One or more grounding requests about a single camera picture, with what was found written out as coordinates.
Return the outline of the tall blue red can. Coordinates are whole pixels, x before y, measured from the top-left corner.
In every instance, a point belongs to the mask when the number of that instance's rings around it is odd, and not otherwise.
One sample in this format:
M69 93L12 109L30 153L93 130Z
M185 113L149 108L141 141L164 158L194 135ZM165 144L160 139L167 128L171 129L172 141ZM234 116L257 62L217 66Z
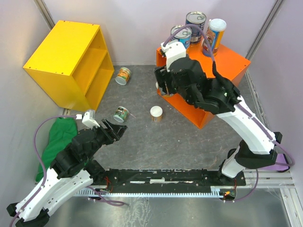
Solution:
M165 91L161 87L159 87L158 82L156 82L156 88L160 91L160 95L163 96L163 97L172 97L172 96L174 96L174 94L169 92L166 82L164 83L164 85L165 85Z

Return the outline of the dark blue can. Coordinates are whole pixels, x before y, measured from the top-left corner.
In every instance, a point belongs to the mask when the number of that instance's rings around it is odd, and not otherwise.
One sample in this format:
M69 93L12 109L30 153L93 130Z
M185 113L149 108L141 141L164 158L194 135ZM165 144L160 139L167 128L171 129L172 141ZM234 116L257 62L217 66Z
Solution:
M192 35L192 29L187 27L187 28L182 29L176 35L174 35L170 39L170 41L177 40L177 41L183 43L186 51L188 52L188 48L190 46L191 35Z

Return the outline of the blue can pull tab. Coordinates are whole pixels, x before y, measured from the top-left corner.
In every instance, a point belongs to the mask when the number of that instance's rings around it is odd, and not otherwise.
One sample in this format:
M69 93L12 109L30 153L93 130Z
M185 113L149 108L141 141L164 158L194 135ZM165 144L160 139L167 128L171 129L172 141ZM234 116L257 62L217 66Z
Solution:
M201 30L204 29L206 22L206 14L200 11L192 11L187 13L186 15L186 24L192 24L195 25L194 27L191 27L192 35L190 44L198 44L202 40L202 34L198 28Z

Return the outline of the tall orange blue can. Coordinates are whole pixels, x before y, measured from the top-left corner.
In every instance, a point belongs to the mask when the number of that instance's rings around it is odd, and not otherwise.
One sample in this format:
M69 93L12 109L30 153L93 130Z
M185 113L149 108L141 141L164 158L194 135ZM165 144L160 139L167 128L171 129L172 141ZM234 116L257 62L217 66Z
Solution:
M213 52L214 56L218 52L218 48L226 27L227 24L223 19L215 18L209 21L206 31L206 38L209 41L211 47L210 50Z

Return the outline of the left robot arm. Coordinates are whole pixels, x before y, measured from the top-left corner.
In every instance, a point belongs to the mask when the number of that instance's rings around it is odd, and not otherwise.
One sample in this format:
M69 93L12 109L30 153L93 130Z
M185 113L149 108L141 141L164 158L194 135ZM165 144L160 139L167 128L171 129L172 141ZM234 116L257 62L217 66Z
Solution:
M106 171L93 156L102 146L119 141L127 126L106 119L102 122L104 126L94 123L91 128L80 130L44 169L42 180L31 193L21 202L7 206L13 218L11 227L43 227L76 192L104 181Z

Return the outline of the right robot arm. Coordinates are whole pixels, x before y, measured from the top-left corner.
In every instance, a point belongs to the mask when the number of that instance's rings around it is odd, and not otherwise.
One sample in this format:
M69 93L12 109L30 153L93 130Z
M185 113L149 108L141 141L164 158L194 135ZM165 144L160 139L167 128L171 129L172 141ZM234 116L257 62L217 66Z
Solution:
M216 115L242 138L235 151L220 165L218 181L228 185L245 169L273 166L282 134L271 132L246 105L237 87L217 71L207 78L200 63L189 57L174 61L170 67L156 67L154 74L160 92L179 94L187 104Z

